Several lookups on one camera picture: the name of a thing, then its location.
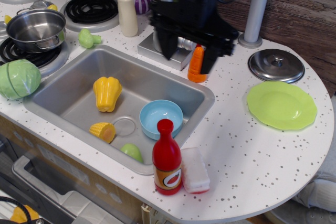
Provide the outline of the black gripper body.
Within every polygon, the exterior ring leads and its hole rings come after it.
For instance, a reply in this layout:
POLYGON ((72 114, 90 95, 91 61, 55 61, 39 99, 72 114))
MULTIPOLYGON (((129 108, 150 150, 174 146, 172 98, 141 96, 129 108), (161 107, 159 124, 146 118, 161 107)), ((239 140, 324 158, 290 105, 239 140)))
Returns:
POLYGON ((225 22, 217 13, 215 6, 207 6, 188 1, 152 1, 150 24, 173 32, 203 46, 215 46, 223 54, 230 54, 233 40, 238 31, 225 22))

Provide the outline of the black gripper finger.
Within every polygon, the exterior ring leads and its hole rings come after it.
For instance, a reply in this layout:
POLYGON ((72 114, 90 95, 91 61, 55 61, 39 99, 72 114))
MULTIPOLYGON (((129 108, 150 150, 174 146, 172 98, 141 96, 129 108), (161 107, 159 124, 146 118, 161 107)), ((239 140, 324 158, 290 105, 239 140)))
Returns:
POLYGON ((215 64, 218 57, 221 57, 223 52, 220 48, 215 46, 209 46, 204 52, 204 58, 201 67, 201 74, 210 73, 213 65, 215 64))
POLYGON ((157 28, 156 32, 162 54, 167 60, 170 60, 177 50, 178 36, 162 28, 157 28))

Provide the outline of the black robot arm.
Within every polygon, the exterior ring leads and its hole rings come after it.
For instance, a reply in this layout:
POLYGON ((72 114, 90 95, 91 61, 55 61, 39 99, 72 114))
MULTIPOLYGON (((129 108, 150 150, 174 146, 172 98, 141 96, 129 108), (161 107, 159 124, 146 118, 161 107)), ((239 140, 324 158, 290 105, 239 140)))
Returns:
POLYGON ((150 4, 150 24, 157 31, 166 59, 175 53, 180 37, 205 46, 202 74, 210 72, 218 57, 231 55, 238 31, 220 17, 217 4, 221 1, 176 0, 150 4))

